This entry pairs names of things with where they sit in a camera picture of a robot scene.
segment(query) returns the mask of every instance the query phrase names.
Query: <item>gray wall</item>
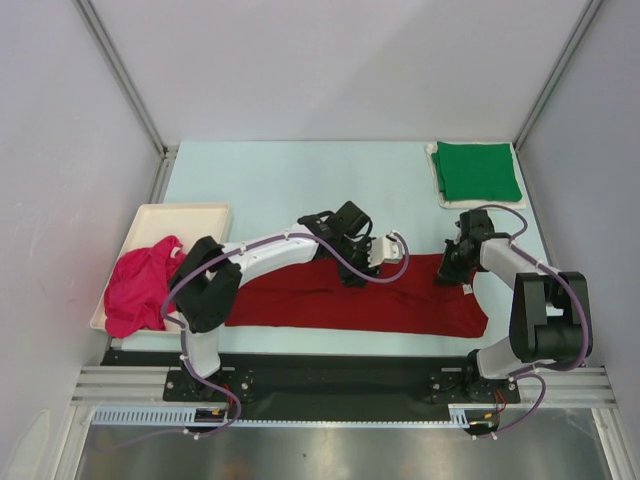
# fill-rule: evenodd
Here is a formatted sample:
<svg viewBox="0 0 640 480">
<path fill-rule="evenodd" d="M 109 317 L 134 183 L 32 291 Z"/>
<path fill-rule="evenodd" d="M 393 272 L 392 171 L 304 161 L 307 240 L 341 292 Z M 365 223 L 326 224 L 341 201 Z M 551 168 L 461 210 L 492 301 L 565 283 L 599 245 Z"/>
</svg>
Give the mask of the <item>gray wall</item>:
<svg viewBox="0 0 640 480">
<path fill-rule="evenodd" d="M 640 445 L 640 2 L 611 0 L 521 160 L 559 266 L 587 276 L 595 350 Z"/>
<path fill-rule="evenodd" d="M 587 0 L 94 3 L 174 144 L 510 140 Z"/>
<path fill-rule="evenodd" d="M 27 459 L 39 474 L 0 477 L 44 478 L 158 160 L 71 1 L 1 2 L 0 65 L 0 472 L 44 412 Z"/>
</svg>

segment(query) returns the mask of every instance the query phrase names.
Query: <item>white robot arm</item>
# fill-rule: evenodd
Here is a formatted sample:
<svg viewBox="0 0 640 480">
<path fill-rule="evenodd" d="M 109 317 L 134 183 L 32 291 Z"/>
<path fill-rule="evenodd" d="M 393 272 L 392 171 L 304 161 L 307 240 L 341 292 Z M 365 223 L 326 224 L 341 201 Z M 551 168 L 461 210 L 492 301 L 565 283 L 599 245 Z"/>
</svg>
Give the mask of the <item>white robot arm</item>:
<svg viewBox="0 0 640 480">
<path fill-rule="evenodd" d="M 591 353 L 589 298 L 584 276 L 535 260 L 508 234 L 496 233 L 484 209 L 460 215 L 460 236 L 447 240 L 439 285 L 470 283 L 472 273 L 496 274 L 514 292 L 509 336 L 471 352 L 477 375 L 504 379 L 528 366 L 570 365 Z M 547 314 L 547 305 L 561 315 Z"/>
<path fill-rule="evenodd" d="M 360 234 L 367 225 L 366 233 Z M 173 289 L 208 261 L 227 257 L 192 278 L 175 296 L 176 308 L 188 325 L 186 350 L 195 372 L 206 378 L 220 368 L 219 327 L 231 314 L 238 289 L 254 278 L 327 257 L 332 251 L 332 255 L 340 257 L 336 273 L 346 287 L 362 287 L 367 281 L 391 281 L 374 277 L 382 263 L 398 263 L 408 253 L 405 246 L 400 248 L 399 243 L 404 241 L 399 242 L 393 233 L 373 238 L 371 230 L 371 219 L 354 203 L 347 202 L 336 213 L 326 211 L 302 217 L 273 236 L 225 245 L 211 237 L 200 239 L 170 281 Z"/>
</svg>

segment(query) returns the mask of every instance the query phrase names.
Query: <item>green towel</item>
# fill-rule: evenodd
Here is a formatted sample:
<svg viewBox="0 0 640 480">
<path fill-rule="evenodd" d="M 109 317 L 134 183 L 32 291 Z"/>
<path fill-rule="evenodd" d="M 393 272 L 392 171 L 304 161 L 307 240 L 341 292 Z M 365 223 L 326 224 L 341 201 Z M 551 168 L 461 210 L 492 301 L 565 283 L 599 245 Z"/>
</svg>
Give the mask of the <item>green towel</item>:
<svg viewBox="0 0 640 480">
<path fill-rule="evenodd" d="M 522 199 L 508 143 L 453 145 L 438 142 L 438 151 L 431 158 L 440 191 L 448 202 L 518 202 Z"/>
</svg>

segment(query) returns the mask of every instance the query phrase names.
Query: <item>light blue table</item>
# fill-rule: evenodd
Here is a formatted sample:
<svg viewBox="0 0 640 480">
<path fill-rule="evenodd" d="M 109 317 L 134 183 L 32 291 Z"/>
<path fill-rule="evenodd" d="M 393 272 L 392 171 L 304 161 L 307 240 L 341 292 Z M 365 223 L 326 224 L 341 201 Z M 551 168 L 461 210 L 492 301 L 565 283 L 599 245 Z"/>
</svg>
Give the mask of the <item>light blue table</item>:
<svg viewBox="0 0 640 480">
<path fill-rule="evenodd" d="M 400 231 L 413 253 L 442 253 L 461 210 L 438 206 L 421 142 L 221 142 L 180 146 L 165 203 L 228 202 L 230 241 L 280 231 L 301 215 L 354 201 L 371 216 L 374 234 Z M 516 163 L 520 188 L 526 195 Z M 545 258 L 531 208 L 520 245 Z M 491 211 L 498 231 L 515 232 L 517 218 Z M 508 333 L 512 293 L 495 275 L 476 276 L 475 295 L 489 317 L 482 338 L 288 327 L 222 328 L 220 351 L 360 355 L 466 355 Z M 177 338 L 125 339 L 129 350 L 179 350 Z"/>
</svg>

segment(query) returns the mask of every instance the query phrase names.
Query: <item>white plastic tray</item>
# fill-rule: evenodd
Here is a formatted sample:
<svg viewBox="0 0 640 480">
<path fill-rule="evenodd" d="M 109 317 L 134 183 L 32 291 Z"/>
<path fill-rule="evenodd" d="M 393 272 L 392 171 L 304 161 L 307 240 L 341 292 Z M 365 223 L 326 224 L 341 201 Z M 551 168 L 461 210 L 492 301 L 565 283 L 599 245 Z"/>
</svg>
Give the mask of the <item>white plastic tray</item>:
<svg viewBox="0 0 640 480">
<path fill-rule="evenodd" d="M 231 207 L 227 203 L 142 205 L 118 258 L 136 248 L 152 247 L 167 235 L 178 237 L 184 245 L 184 253 L 188 253 L 198 239 L 207 235 L 222 243 L 227 240 L 230 224 Z M 99 330 L 105 330 L 107 321 L 104 313 L 104 291 L 102 293 L 90 323 L 91 328 Z M 165 322 L 165 326 L 166 331 L 140 330 L 133 335 L 174 335 L 179 331 L 179 327 L 173 323 Z"/>
</svg>

